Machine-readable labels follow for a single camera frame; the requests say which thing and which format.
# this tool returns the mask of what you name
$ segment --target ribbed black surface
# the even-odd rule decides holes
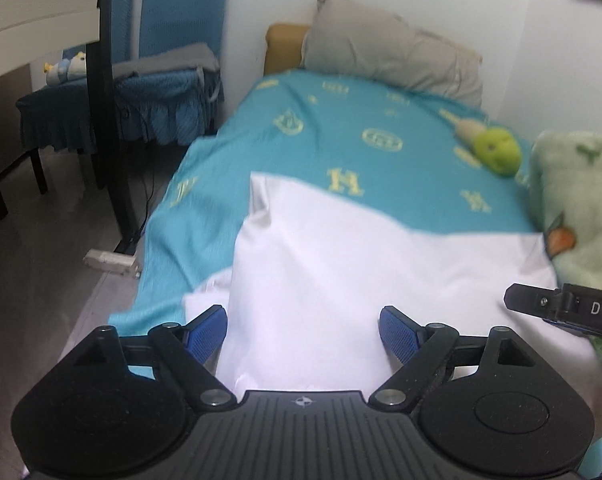
[[[408,416],[358,392],[249,392],[202,416],[171,457],[130,480],[478,480],[436,453]],[[578,480],[566,474],[561,480]],[[33,480],[50,477],[35,474]]]

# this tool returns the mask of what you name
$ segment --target white pillowcase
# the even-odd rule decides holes
[[[303,67],[428,91],[481,106],[481,56],[399,16],[351,0],[318,0]]]

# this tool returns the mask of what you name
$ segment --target floor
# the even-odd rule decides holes
[[[142,178],[151,189],[153,169],[156,205],[184,150],[154,147],[152,153],[148,158],[138,146],[129,153],[130,188],[141,221]],[[47,150],[42,161],[45,196],[38,193],[29,162],[1,183],[10,213],[0,221],[0,480],[20,478],[23,468],[10,433],[15,404],[64,350],[105,323],[110,312],[129,308],[136,295],[135,280],[82,263],[89,249],[113,250],[119,240],[107,192],[85,182],[89,164]]]

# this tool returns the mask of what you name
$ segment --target white cloth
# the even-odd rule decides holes
[[[187,319],[227,308],[217,377],[253,390],[361,390],[393,373],[383,306],[463,335],[506,325],[585,399],[602,431],[602,365],[586,338],[510,312],[512,283],[554,288],[537,234],[436,235],[289,178],[253,174],[233,270],[184,298]]]

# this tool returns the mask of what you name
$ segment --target chair backrest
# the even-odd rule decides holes
[[[128,61],[132,25],[132,0],[112,0],[110,49],[112,62]],[[72,59],[79,52],[85,52],[85,45],[73,46],[63,51],[63,59]]]
[[[225,0],[143,0],[139,57],[191,43],[221,52]]]

